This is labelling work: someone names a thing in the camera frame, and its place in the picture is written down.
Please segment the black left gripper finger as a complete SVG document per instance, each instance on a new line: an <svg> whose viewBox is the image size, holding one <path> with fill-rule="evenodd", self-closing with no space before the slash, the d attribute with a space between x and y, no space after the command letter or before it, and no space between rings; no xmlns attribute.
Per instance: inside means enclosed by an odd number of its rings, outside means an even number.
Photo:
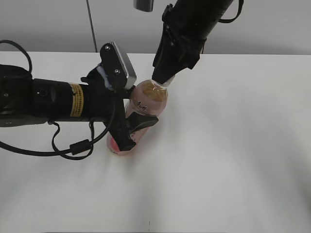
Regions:
<svg viewBox="0 0 311 233"><path fill-rule="evenodd" d="M144 128L152 127L157 124L159 119L157 116L141 115L133 112L127 119L127 129L130 133L142 130Z"/></svg>

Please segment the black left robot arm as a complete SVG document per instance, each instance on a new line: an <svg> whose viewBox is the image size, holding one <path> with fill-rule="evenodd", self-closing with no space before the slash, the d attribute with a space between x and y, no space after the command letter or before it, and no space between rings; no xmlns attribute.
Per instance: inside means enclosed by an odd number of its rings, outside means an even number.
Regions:
<svg viewBox="0 0 311 233"><path fill-rule="evenodd" d="M17 66L0 67L0 125L17 127L46 122L101 122L122 151L135 146L131 133L158 122L155 116L126 116L124 99L134 85L121 68L105 70L102 64L80 84L34 79Z"/></svg>

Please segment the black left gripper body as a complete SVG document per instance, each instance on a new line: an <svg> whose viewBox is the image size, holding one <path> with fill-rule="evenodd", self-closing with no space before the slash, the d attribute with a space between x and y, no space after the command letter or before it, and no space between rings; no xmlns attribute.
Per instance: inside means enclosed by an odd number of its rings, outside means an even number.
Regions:
<svg viewBox="0 0 311 233"><path fill-rule="evenodd" d="M81 81L87 83L88 88L85 92L89 95L85 101L86 116L105 125L104 131L90 143L93 145L110 134L120 151L132 149L136 143L130 137L123 100L130 98L136 78L128 78L122 72L108 75L102 67L96 67Z"/></svg>

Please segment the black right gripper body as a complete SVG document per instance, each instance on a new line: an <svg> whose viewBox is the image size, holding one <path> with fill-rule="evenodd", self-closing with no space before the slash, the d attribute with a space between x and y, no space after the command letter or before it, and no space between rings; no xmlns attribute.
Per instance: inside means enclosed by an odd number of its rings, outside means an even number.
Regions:
<svg viewBox="0 0 311 233"><path fill-rule="evenodd" d="M206 18L199 12L200 4L176 3L166 6L163 14L163 31L160 41L171 42L182 50L187 68L193 69L207 40Z"/></svg>

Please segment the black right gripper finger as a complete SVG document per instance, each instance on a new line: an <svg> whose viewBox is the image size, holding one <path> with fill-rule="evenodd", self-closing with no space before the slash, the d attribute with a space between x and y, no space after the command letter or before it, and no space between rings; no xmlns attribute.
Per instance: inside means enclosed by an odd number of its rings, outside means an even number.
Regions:
<svg viewBox="0 0 311 233"><path fill-rule="evenodd" d="M166 83L178 72L188 66L182 59L182 50L172 46L171 42L161 41L153 61L152 80L159 83Z"/></svg>

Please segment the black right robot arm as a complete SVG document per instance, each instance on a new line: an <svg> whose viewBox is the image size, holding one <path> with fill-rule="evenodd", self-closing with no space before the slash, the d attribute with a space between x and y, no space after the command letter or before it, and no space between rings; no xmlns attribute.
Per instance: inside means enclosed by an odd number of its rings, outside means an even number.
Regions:
<svg viewBox="0 0 311 233"><path fill-rule="evenodd" d="M207 36L231 4L230 0L178 0L167 5L152 79L164 84L178 72L193 69Z"/></svg>

